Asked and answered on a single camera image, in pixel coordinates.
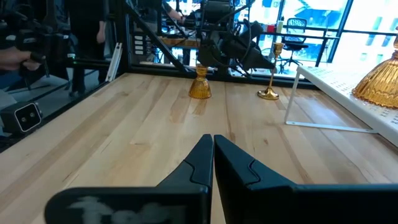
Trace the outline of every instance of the gold candlestick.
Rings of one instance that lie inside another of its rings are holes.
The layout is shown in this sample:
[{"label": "gold candlestick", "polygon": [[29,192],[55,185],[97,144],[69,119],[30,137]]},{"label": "gold candlestick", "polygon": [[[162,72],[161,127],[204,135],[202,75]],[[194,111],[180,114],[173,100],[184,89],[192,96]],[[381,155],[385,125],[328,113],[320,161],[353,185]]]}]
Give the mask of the gold candlestick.
[{"label": "gold candlestick", "polygon": [[274,43],[274,55],[275,55],[275,68],[271,70],[271,80],[269,81],[269,86],[266,90],[261,90],[257,92],[257,96],[261,97],[265,100],[278,100],[279,95],[272,89],[272,81],[274,81],[274,75],[275,75],[275,70],[276,70],[276,61],[278,57],[280,56],[280,53],[282,53],[282,49],[285,44],[283,43]]},{"label": "gold candlestick", "polygon": [[189,96],[195,99],[207,99],[211,97],[211,90],[209,83],[206,79],[207,67],[197,64],[197,78],[194,79]]}]

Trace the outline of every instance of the wooden tabletop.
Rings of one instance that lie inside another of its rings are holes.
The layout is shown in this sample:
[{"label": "wooden tabletop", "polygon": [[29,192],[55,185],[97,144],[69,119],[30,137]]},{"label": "wooden tabletop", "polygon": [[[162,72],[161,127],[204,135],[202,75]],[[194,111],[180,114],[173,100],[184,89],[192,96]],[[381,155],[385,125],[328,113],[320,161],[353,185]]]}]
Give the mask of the wooden tabletop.
[{"label": "wooden tabletop", "polygon": [[159,37],[161,41],[167,46],[173,47],[188,47],[188,48],[199,48],[200,40],[196,38],[167,38]]},{"label": "wooden tabletop", "polygon": [[[376,134],[286,126],[291,89],[125,74],[0,154],[0,223],[43,224],[55,193],[78,186],[155,186],[202,134],[222,134],[296,183],[398,182],[396,148]],[[366,127],[320,91],[298,90],[292,119]],[[224,223],[216,182],[212,224]]]}]

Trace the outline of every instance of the chair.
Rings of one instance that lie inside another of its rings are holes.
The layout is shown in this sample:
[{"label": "chair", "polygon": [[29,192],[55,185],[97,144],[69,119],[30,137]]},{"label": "chair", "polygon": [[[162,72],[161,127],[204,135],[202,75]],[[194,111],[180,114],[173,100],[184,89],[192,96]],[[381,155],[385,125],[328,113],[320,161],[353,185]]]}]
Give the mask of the chair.
[{"label": "chair", "polygon": [[[307,20],[301,18],[290,18],[287,20],[286,31],[288,34],[303,34],[305,32],[305,28],[307,27]],[[288,51],[292,51],[292,56],[287,59],[282,59],[280,61],[280,72],[282,73],[285,65],[293,62],[296,65],[303,65],[303,63],[298,60],[293,59],[293,54],[296,51],[308,48],[308,45],[305,45],[306,38],[303,37],[283,37],[282,43],[285,44],[284,49]]]}]

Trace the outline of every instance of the desk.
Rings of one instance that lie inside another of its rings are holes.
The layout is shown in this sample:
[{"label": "desk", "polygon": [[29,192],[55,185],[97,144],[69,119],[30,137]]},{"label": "desk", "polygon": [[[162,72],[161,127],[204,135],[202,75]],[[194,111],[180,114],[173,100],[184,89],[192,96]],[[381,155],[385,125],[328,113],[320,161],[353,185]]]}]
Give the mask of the desk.
[{"label": "desk", "polygon": [[[155,186],[205,133],[296,183],[398,182],[396,148],[382,137],[284,125],[290,88],[265,101],[263,86],[210,82],[213,96],[195,100],[191,83],[125,74],[1,153],[0,223],[44,224],[47,200],[65,188]],[[292,116],[364,125],[324,93],[297,91]],[[224,223],[216,181],[211,221]]]},{"label": "desk", "polygon": [[321,49],[318,54],[317,61],[315,62],[315,66],[318,67],[319,64],[321,63],[322,60],[322,55],[323,51],[325,51],[326,44],[328,43],[328,40],[337,40],[339,37],[320,37],[320,36],[314,36],[314,35],[298,35],[298,34],[280,34],[276,32],[264,32],[261,35],[275,35],[275,36],[281,36],[281,37],[300,37],[300,38],[308,38],[308,39],[322,39],[322,45]]}]

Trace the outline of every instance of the black metal frame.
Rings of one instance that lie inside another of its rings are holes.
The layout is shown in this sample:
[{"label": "black metal frame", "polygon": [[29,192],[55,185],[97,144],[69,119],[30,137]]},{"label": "black metal frame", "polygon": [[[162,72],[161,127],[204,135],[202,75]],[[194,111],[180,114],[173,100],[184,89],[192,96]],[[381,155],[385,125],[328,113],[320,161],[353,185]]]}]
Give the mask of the black metal frame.
[{"label": "black metal frame", "polygon": [[[128,9],[127,7],[124,7],[124,4],[126,3],[126,1],[128,0],[116,0],[116,9],[118,10],[119,13],[117,13],[115,19],[116,19],[116,24],[117,24],[117,38],[118,38],[118,42],[122,42],[123,43],[123,56],[121,59],[121,64],[120,64],[120,69],[121,72],[136,72],[136,73],[146,73],[146,74],[153,74],[153,75],[166,75],[166,76],[170,76],[170,77],[182,77],[182,78],[194,78],[195,74],[189,74],[187,75],[186,73],[182,72],[183,69],[179,66],[178,62],[173,62],[173,59],[170,60],[172,61],[173,64],[177,65],[177,68],[172,68],[172,67],[168,67],[168,66],[149,66],[149,65],[132,65],[131,62],[131,49],[132,49],[132,45],[131,45],[131,39],[129,36],[129,22],[130,19],[132,18],[132,11],[130,9]],[[362,32],[362,31],[356,31],[356,30],[344,30],[344,26],[346,24],[348,15],[349,15],[349,11],[351,10],[351,6],[353,5],[353,1],[354,0],[348,0],[345,11],[343,13],[343,17],[341,18],[340,21],[340,25],[338,29],[326,29],[326,28],[319,28],[319,27],[307,27],[306,29],[308,30],[318,30],[318,31],[323,31],[323,36],[319,36],[319,37],[308,37],[308,38],[314,38],[314,39],[322,39],[322,45],[321,45],[321,49],[320,49],[320,53],[319,56],[317,58],[317,61],[315,62],[315,66],[319,66],[321,60],[322,60],[322,56],[323,53],[326,49],[326,45],[328,40],[330,39],[334,39],[334,43],[331,47],[331,51],[330,54],[328,56],[328,63],[332,63],[333,58],[335,56],[336,50],[337,50],[337,46],[338,43],[340,41],[340,37],[342,35],[342,33],[344,32],[352,32],[352,33],[361,33],[361,34],[375,34],[375,35],[395,35],[394,33],[381,33],[381,32]],[[180,10],[180,1],[177,0],[177,7],[176,10]],[[285,5],[285,0],[281,0],[280,2],[280,8],[279,8],[279,14],[277,16],[278,20],[282,17],[283,15],[283,8]],[[159,6],[159,11],[158,14],[159,16],[162,13],[162,8],[161,6]],[[326,36],[326,32],[330,31],[330,32],[336,32],[336,37],[327,37]],[[161,33],[161,27],[158,25],[158,33]],[[172,56],[172,54],[169,51],[168,47],[163,46],[164,44],[160,41],[159,43],[155,40],[155,44],[157,44],[158,46],[160,46],[159,48],[161,49],[161,51],[163,51],[163,53],[165,54],[166,57],[168,57],[167,55]],[[238,82],[238,83],[254,83],[254,84],[268,84],[269,82],[269,76],[253,76],[252,79],[250,78],[241,78],[241,77],[234,77],[232,75],[229,74],[227,69],[218,69],[218,71],[212,72],[208,74],[208,79],[209,80],[218,80],[218,81],[223,81],[223,82]],[[277,86],[291,86],[294,82],[294,78],[280,78],[280,77],[275,77],[274,83]],[[299,85],[300,88],[316,88],[314,87],[309,81],[304,80],[300,83]]]},{"label": "black metal frame", "polygon": [[[139,18],[138,13],[131,9],[130,7],[126,7],[128,3],[126,0],[116,0],[116,10],[119,13],[116,13],[116,30],[117,30],[117,42],[123,43],[123,55],[121,58],[119,70],[121,73],[129,72],[129,73],[145,73],[151,75],[162,75],[168,77],[180,77],[180,78],[196,78],[195,72],[190,72],[190,70],[185,71],[186,67],[179,67],[179,61],[174,62],[172,60],[177,60],[169,51],[169,48],[162,42],[160,39],[146,26],[145,22],[142,22]],[[150,65],[136,65],[132,64],[132,44],[130,38],[129,31],[129,23],[130,20],[138,23],[140,28],[146,32],[148,36],[151,36],[152,41],[155,42],[156,46],[163,51],[165,56],[172,61],[172,63],[176,67],[170,66],[150,66]],[[209,80],[216,80],[222,82],[235,82],[235,83],[251,83],[251,84],[260,84],[260,85],[268,85],[270,76],[262,76],[262,75],[253,75],[252,78],[243,78],[236,77],[229,74],[227,68],[219,68],[217,71],[209,72],[207,78]],[[294,79],[285,78],[285,77],[275,77],[274,85],[275,86],[284,86],[291,87],[293,85]],[[298,84],[299,88],[309,88],[309,89],[317,89],[312,83],[309,81],[302,81]]]}]

